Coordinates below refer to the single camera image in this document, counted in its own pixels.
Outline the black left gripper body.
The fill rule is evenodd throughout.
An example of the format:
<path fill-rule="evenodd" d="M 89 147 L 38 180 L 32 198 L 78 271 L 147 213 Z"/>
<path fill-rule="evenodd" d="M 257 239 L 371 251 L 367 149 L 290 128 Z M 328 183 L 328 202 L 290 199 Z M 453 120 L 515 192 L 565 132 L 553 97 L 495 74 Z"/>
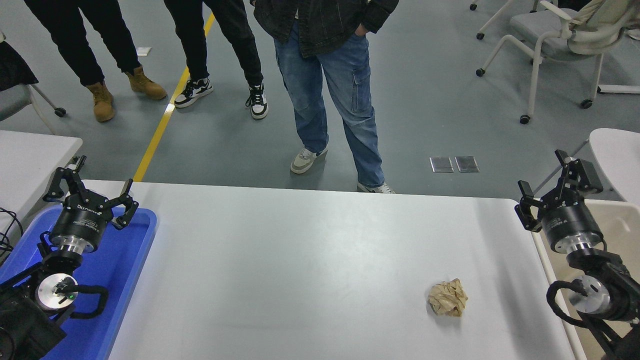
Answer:
<path fill-rule="evenodd" d="M 92 247 L 98 247 L 106 226 L 114 218 L 106 202 L 108 199 L 100 194 L 89 196 L 89 202 L 85 202 L 78 194 L 67 196 L 62 203 L 61 214 L 50 231 L 50 243 L 60 247 L 64 238 L 75 237 Z"/>

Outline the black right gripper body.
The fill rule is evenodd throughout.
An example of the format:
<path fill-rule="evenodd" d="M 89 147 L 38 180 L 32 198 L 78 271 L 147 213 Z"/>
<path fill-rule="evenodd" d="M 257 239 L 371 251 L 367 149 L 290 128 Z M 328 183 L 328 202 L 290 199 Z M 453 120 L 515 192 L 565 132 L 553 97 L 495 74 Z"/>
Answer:
<path fill-rule="evenodd" d="M 551 248 L 594 248 L 603 234 L 585 203 L 540 209 L 540 223 Z"/>

